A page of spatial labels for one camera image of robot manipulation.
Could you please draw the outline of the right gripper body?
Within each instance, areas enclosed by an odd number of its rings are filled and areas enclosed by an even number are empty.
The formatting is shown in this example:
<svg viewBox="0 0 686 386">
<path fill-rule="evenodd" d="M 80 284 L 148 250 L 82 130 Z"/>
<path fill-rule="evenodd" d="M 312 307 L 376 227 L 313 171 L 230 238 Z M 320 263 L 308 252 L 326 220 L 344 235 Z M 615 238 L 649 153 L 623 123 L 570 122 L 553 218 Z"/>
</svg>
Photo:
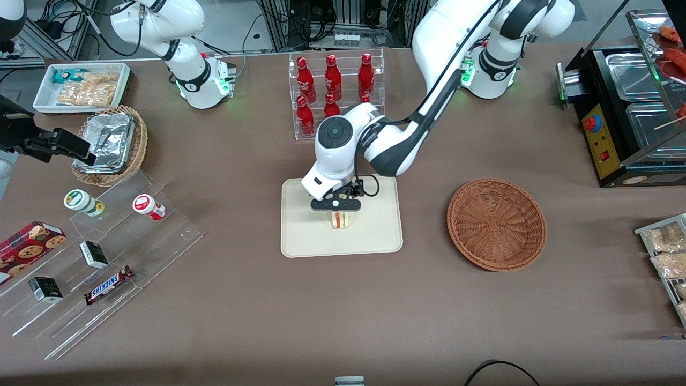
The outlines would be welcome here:
<svg viewBox="0 0 686 386">
<path fill-rule="evenodd" d="M 24 142 L 24 130 L 20 125 L 2 123 L 1 127 L 1 150 L 3 154 L 14 154 L 17 147 Z M 14 169 L 14 164 L 2 157 L 1 159 L 1 179 L 10 176 Z"/>
</svg>

